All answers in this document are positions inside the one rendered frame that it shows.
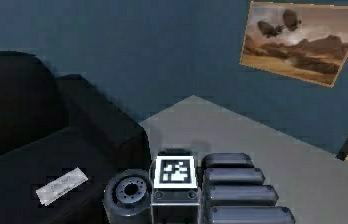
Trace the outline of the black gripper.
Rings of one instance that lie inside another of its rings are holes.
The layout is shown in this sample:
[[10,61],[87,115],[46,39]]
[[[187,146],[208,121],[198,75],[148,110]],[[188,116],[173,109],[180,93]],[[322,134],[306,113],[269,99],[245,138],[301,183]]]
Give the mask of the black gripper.
[[128,169],[116,174],[103,195],[109,224],[151,224],[151,193],[146,170]]

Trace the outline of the grey remote control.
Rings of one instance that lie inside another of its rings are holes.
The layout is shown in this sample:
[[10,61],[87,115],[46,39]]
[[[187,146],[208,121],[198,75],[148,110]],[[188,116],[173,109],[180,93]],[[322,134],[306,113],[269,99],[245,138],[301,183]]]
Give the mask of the grey remote control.
[[87,180],[86,174],[80,168],[75,168],[37,189],[36,195],[42,205],[48,206]]

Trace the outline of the black sofa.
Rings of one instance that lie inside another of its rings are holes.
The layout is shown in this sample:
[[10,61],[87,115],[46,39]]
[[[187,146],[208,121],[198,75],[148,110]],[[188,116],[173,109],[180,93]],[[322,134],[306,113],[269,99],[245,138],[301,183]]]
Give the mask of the black sofa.
[[[85,78],[0,51],[0,224],[104,224],[109,180],[150,163],[144,128]],[[36,190],[75,168],[88,180],[42,205]]]

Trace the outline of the framed brown desert picture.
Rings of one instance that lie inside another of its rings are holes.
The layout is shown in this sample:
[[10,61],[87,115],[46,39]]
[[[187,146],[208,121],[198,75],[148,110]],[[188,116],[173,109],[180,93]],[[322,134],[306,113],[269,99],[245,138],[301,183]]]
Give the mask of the framed brown desert picture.
[[333,87],[348,59],[348,6],[254,2],[240,64]]

